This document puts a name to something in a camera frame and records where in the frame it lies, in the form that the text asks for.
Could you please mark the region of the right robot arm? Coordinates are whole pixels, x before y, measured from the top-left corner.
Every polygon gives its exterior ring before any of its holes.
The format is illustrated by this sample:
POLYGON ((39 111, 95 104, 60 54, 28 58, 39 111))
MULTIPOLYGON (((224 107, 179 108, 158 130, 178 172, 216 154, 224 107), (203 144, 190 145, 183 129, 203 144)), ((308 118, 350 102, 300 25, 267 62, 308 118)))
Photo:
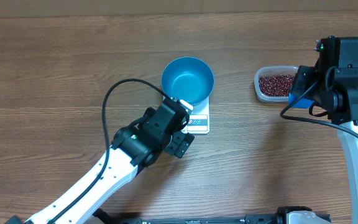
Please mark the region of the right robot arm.
POLYGON ((301 65, 290 94, 295 100, 310 100, 325 110, 320 124, 336 129, 344 151, 352 203, 352 222, 358 223, 358 37, 317 40, 319 53, 312 67, 301 65))

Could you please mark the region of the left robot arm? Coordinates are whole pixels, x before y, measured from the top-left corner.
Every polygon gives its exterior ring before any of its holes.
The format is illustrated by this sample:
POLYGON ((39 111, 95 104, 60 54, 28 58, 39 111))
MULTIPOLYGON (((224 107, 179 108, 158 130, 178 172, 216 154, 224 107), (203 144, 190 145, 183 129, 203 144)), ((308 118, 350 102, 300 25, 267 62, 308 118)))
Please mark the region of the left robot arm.
POLYGON ((182 158, 194 140, 183 133, 194 107, 185 100, 165 98, 141 118, 123 127, 106 152, 78 182, 56 201, 33 214, 27 223, 85 223, 122 186, 151 166, 165 151, 182 158))

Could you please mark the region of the red adzuki beans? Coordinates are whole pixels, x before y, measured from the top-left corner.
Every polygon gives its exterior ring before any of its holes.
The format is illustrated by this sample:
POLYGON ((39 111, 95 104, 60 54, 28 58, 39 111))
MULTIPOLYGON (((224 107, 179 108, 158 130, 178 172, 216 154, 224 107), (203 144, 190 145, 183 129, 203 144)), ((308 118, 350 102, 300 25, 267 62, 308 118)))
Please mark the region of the red adzuki beans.
POLYGON ((266 96, 288 96, 294 78, 294 75, 289 74, 259 77, 259 88, 266 96))

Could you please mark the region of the blue plastic measuring scoop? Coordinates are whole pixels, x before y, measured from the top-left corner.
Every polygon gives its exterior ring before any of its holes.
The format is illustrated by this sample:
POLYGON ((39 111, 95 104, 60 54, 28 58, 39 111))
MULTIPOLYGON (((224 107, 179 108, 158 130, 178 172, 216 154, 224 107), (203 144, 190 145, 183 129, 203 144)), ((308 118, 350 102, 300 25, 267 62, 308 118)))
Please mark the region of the blue plastic measuring scoop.
MULTIPOLYGON (((288 104, 293 103, 297 99, 298 99, 297 96, 294 96, 294 95, 292 95, 290 93, 289 96, 288 96, 288 104)), ((295 103, 293 105, 293 107, 294 108, 301 108, 301 109, 308 109, 313 103, 314 103, 314 101, 312 101, 312 100, 302 98, 297 103, 295 103)))

